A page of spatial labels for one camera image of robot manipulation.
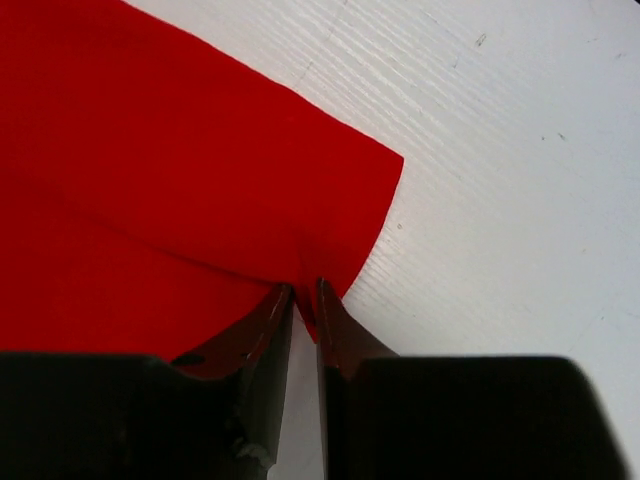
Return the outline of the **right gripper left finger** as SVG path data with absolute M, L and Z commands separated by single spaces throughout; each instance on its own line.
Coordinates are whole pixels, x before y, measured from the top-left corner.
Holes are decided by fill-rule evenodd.
M 263 479 L 277 459 L 293 292 L 164 361 L 1 357 L 5 479 Z

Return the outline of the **red t-shirt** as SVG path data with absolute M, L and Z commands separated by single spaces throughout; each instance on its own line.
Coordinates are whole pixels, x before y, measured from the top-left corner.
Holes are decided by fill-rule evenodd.
M 352 285 L 402 157 L 122 1 L 1 5 L 1 346 L 166 359 Z

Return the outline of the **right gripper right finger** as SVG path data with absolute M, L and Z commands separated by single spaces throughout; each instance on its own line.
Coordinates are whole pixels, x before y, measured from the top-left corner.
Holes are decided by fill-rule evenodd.
M 626 479 L 583 371 L 559 356 L 401 356 L 317 284 L 329 479 Z

